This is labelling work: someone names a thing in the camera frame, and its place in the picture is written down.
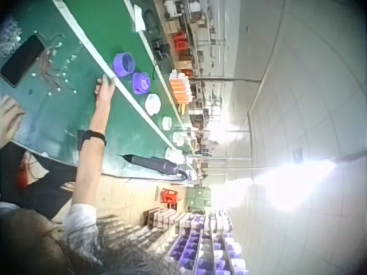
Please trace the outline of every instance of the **ceiling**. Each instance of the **ceiling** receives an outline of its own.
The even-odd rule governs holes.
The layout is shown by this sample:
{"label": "ceiling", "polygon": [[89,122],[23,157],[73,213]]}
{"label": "ceiling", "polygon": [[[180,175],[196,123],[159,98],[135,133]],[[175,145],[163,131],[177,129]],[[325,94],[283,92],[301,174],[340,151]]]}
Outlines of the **ceiling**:
{"label": "ceiling", "polygon": [[[228,123],[248,129],[249,114],[251,135],[233,135],[216,154],[252,160],[210,167],[276,167],[299,150],[304,162],[363,151],[365,34],[353,1],[242,0],[234,75],[261,84],[224,93]],[[222,171],[206,184],[250,176]],[[347,274],[367,251],[366,157],[338,163],[294,211],[274,208],[256,185],[228,211],[252,274]]]}

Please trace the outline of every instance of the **black smartphone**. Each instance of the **black smartphone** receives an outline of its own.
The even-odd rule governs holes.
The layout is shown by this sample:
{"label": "black smartphone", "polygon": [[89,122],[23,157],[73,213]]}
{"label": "black smartphone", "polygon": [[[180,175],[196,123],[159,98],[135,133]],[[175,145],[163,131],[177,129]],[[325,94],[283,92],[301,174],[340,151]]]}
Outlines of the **black smartphone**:
{"label": "black smartphone", "polygon": [[1,68],[2,78],[12,87],[16,87],[44,50],[45,46],[39,37],[32,35]]}

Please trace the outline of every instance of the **black wristwatch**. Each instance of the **black wristwatch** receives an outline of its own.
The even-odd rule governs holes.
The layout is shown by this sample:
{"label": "black wristwatch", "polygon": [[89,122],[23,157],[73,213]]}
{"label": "black wristwatch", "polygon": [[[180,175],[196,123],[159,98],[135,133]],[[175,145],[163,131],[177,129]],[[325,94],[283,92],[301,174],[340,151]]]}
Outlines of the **black wristwatch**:
{"label": "black wristwatch", "polygon": [[89,140],[91,138],[98,138],[101,139],[104,142],[104,146],[107,145],[107,141],[105,136],[102,133],[94,132],[92,130],[78,130],[77,132],[77,142],[78,142],[78,150],[81,150],[81,147],[83,146],[83,143],[85,140]]}

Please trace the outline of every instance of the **hand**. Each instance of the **hand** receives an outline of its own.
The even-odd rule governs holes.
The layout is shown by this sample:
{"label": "hand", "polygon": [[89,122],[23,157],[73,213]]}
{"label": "hand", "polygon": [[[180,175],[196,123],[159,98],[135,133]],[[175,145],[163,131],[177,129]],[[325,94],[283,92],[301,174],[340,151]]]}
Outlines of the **hand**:
{"label": "hand", "polygon": [[96,105],[100,104],[109,104],[112,99],[112,95],[115,91],[115,82],[113,79],[107,78],[107,76],[104,74],[102,79],[97,80],[98,84],[96,85],[96,90],[94,91],[94,94],[96,95]]}
{"label": "hand", "polygon": [[16,131],[21,125],[21,120],[25,114],[24,109],[16,102],[15,99],[5,96],[1,100],[0,106],[0,127],[1,140],[0,148],[5,146],[13,139]]}

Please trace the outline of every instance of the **hair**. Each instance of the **hair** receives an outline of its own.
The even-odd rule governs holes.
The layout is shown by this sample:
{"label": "hair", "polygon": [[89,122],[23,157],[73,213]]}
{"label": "hair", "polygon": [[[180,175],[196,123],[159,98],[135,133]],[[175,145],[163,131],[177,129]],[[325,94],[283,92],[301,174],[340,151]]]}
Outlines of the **hair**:
{"label": "hair", "polygon": [[106,226],[78,230],[64,239],[48,232],[27,247],[9,248],[11,238],[1,232],[0,273],[14,275],[125,275],[181,274],[178,266],[164,257],[148,253],[128,234],[111,235]]}

